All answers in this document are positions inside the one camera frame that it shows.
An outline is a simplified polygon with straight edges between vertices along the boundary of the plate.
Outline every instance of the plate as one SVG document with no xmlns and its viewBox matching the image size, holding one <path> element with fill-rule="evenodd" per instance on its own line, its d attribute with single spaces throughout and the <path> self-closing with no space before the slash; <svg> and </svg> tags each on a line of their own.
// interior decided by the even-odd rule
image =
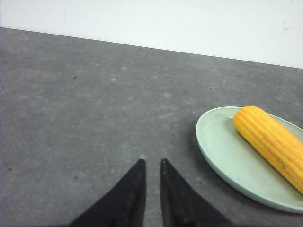
<svg viewBox="0 0 303 227">
<path fill-rule="evenodd" d="M 237 132 L 232 124 L 241 107 L 219 107 L 204 113 L 196 136 L 204 158 L 230 186 L 262 204 L 293 213 L 303 213 L 303 194 Z M 303 141 L 303 130 L 271 115 Z"/>
</svg>

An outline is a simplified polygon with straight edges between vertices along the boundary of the yellow corn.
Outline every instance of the yellow corn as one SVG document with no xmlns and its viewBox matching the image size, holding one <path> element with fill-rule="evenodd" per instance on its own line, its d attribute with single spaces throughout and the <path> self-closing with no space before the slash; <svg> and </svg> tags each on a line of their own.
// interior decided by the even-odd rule
<svg viewBox="0 0 303 227">
<path fill-rule="evenodd" d="M 245 106 L 233 125 L 257 151 L 297 190 L 303 193 L 303 143 L 256 106 Z"/>
</svg>

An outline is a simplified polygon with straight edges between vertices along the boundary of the plate rim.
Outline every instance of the plate rim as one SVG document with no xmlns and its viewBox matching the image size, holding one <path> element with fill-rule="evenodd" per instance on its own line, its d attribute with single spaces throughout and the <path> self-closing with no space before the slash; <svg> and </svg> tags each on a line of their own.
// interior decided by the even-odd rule
<svg viewBox="0 0 303 227">
<path fill-rule="evenodd" d="M 208 155 L 204 152 L 204 150 L 202 149 L 202 145 L 203 142 L 202 140 L 199 138 L 198 136 L 198 126 L 201 125 L 201 121 L 202 119 L 209 113 L 216 111 L 218 109 L 241 109 L 241 106 L 221 106 L 221 107 L 216 107 L 213 109 L 210 109 L 206 112 L 204 112 L 198 119 L 197 123 L 196 123 L 196 139 L 200 148 L 200 151 L 203 155 L 203 157 L 206 159 L 207 163 L 210 165 L 210 167 L 231 187 L 233 187 L 234 189 L 236 189 L 237 191 L 239 191 L 240 193 L 242 193 L 243 195 L 253 199 L 256 202 L 262 203 L 266 206 L 278 209 L 278 210 L 283 210 L 283 211 L 287 211 L 287 212 L 292 212 L 292 213 L 303 213 L 303 206 L 297 206 L 297 205 L 291 205 L 291 204 L 286 204 L 284 202 L 276 202 L 268 197 L 264 197 L 264 196 L 260 196 L 252 191 L 250 191 L 249 189 L 239 185 L 236 181 L 232 180 L 228 175 L 226 175 L 223 171 L 221 171 L 208 157 Z M 302 131 L 303 133 L 303 129 L 301 129 L 300 127 L 298 127 L 297 125 L 283 119 L 280 118 L 278 116 L 275 116 L 273 114 L 269 114 L 275 118 L 278 118 L 296 128 L 298 128 L 299 130 Z"/>
</svg>

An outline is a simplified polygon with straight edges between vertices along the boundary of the white wall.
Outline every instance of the white wall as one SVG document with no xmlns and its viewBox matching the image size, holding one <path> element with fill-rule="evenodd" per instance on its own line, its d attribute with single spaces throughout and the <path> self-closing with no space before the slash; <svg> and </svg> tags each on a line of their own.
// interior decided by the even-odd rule
<svg viewBox="0 0 303 227">
<path fill-rule="evenodd" d="M 1 0 L 1 26 L 303 68 L 303 0 Z"/>
</svg>

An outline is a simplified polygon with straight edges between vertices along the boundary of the corn on the cob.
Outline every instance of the corn on the cob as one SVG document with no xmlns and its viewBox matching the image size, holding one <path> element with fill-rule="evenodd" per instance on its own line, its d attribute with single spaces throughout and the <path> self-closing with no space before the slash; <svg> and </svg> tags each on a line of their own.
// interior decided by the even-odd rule
<svg viewBox="0 0 303 227">
<path fill-rule="evenodd" d="M 298 191 L 303 193 L 303 143 L 287 128 L 256 106 L 245 106 L 233 125 Z"/>
</svg>

